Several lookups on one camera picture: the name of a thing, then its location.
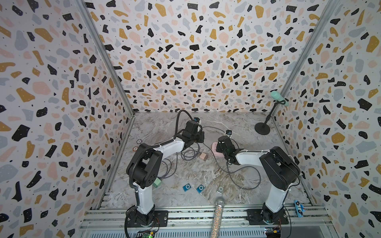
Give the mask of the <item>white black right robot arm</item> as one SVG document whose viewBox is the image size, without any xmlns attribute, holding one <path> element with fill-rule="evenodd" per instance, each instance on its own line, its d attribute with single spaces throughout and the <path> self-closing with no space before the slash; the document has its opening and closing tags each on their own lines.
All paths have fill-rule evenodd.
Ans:
<svg viewBox="0 0 381 238">
<path fill-rule="evenodd" d="M 236 148 L 228 135 L 219 137 L 216 151 L 222 153 L 227 164 L 262 167 L 271 183 L 269 195 L 263 204 L 261 219 L 274 224 L 284 214 L 284 201 L 292 186 L 300 182 L 298 165 L 278 146 L 268 151 Z"/>
</svg>

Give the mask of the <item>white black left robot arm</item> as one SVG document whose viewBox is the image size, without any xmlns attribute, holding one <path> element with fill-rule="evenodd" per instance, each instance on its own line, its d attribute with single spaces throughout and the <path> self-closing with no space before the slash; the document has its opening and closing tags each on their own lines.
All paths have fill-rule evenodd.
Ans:
<svg viewBox="0 0 381 238">
<path fill-rule="evenodd" d="M 134 189 L 136 196 L 136 205 L 127 211 L 126 226 L 153 225 L 156 219 L 152 186 L 157 179 L 162 160 L 183 152 L 194 143 L 202 142 L 204 132 L 200 119 L 193 118 L 186 110 L 180 110 L 172 139 L 155 145 L 139 145 L 126 169 L 129 186 Z"/>
</svg>

